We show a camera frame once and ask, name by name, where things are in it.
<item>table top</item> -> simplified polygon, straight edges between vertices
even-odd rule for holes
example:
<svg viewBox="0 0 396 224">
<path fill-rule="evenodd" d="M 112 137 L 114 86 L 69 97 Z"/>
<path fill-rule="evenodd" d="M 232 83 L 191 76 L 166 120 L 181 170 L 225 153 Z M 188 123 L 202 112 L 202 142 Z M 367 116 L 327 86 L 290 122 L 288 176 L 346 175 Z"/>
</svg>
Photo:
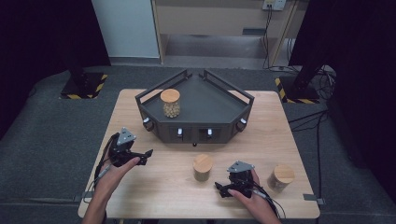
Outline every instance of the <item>table top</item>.
<svg viewBox="0 0 396 224">
<path fill-rule="evenodd" d="M 143 90 L 120 92 L 98 151 L 94 167 L 114 133 L 122 127 L 136 135 L 131 148 L 144 153 L 154 149 L 145 166 L 134 167 L 121 180 L 107 204 L 107 216 L 114 218 L 252 218 L 248 210 L 234 198 L 221 198 L 215 182 L 230 184 L 227 168 L 236 161 L 255 166 L 261 185 L 284 209 L 286 218 L 316 218 L 315 201 L 306 201 L 304 194 L 313 194 L 299 151 L 279 97 L 274 91 L 248 91 L 255 97 L 246 129 L 227 144 L 164 144 L 143 127 L 134 97 Z M 213 160 L 209 178 L 194 178 L 193 161 L 200 154 Z M 267 185 L 267 179 L 278 164 L 287 164 L 295 179 L 281 193 Z M 94 167 L 87 184 L 93 181 Z M 83 217 L 88 207 L 81 202 L 78 214 Z"/>
</svg>

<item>white wall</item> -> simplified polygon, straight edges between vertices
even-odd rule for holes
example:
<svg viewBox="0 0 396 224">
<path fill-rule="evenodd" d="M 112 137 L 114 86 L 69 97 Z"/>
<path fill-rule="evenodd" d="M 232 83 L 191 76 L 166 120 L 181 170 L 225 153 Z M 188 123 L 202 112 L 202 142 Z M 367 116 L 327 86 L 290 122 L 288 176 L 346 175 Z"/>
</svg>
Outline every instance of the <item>white wall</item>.
<svg viewBox="0 0 396 224">
<path fill-rule="evenodd" d="M 160 58 L 150 0 L 92 0 L 109 57 Z"/>
</svg>

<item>gray carpet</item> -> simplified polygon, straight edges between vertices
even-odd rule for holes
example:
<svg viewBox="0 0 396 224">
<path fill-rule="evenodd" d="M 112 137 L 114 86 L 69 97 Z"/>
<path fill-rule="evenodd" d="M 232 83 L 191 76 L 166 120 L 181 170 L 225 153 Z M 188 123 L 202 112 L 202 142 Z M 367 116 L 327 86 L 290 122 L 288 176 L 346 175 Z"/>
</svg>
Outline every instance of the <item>gray carpet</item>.
<svg viewBox="0 0 396 224">
<path fill-rule="evenodd" d="M 119 92 L 151 87 L 182 68 L 111 66 L 87 70 L 108 75 L 96 99 L 59 99 L 69 74 L 45 78 L 35 85 L 24 109 L 0 141 L 1 223 L 79 223 L 78 203 L 32 203 L 25 199 L 72 201 L 85 189 Z M 188 70 L 197 74 L 204 69 Z M 277 91 L 275 77 L 281 75 L 262 70 L 210 70 L 249 91 Z M 326 109 L 324 100 L 316 105 L 283 106 L 288 120 Z M 316 120 L 304 127 L 315 124 Z M 293 135 L 312 188 L 318 195 L 316 129 Z M 396 223 L 395 204 L 370 170 L 356 168 L 349 161 L 330 119 L 320 124 L 319 136 L 321 194 L 326 204 L 320 207 L 318 223 Z M 176 223 L 174 220 L 163 222 Z M 285 219 L 283 222 L 316 221 Z"/>
</svg>

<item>yellow and black hazard tape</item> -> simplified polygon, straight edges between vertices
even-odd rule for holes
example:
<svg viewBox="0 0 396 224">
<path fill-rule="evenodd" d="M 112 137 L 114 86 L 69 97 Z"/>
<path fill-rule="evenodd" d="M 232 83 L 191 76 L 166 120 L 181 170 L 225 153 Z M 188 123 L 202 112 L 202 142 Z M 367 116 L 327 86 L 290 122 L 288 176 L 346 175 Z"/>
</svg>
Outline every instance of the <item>yellow and black hazard tape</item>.
<svg viewBox="0 0 396 224">
<path fill-rule="evenodd" d="M 275 83 L 277 85 L 277 89 L 279 90 L 279 96 L 283 103 L 292 103 L 292 104 L 320 104 L 320 100 L 315 99 L 290 99 L 285 93 L 283 89 L 282 83 L 280 83 L 280 79 L 276 78 Z"/>
<path fill-rule="evenodd" d="M 99 95 L 99 92 L 102 90 L 103 85 L 105 84 L 107 75 L 102 75 L 102 78 L 100 82 L 98 83 L 98 86 L 96 87 L 96 91 L 93 94 L 61 94 L 62 99 L 72 99 L 72 100 L 78 100 L 78 99 L 94 99 Z"/>
</svg>

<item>jar with wooden lid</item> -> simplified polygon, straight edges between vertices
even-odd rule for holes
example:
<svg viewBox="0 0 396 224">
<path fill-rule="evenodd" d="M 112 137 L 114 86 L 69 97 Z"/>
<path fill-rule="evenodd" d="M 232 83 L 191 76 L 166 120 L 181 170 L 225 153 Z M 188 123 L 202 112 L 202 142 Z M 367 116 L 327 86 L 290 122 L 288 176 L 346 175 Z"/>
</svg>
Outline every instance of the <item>jar with wooden lid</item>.
<svg viewBox="0 0 396 224">
<path fill-rule="evenodd" d="M 163 113 L 168 118 L 175 118 L 180 114 L 180 93 L 175 89 L 167 89 L 161 92 L 163 101 Z"/>
</svg>

